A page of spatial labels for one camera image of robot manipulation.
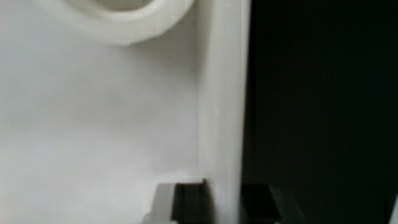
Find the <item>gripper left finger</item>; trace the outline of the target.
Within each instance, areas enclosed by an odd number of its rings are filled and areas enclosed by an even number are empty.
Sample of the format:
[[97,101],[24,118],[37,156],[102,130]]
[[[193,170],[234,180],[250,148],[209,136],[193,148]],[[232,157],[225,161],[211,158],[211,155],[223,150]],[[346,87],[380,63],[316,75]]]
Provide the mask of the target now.
[[140,224],[211,224],[211,192],[205,179],[156,186],[150,210]]

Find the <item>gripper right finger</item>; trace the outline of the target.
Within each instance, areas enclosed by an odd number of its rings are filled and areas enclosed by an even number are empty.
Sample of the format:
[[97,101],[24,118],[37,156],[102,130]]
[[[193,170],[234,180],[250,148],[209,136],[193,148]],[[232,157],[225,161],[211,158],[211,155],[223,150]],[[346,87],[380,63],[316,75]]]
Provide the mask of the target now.
[[269,187],[264,184],[243,184],[239,199],[243,224],[282,224]]

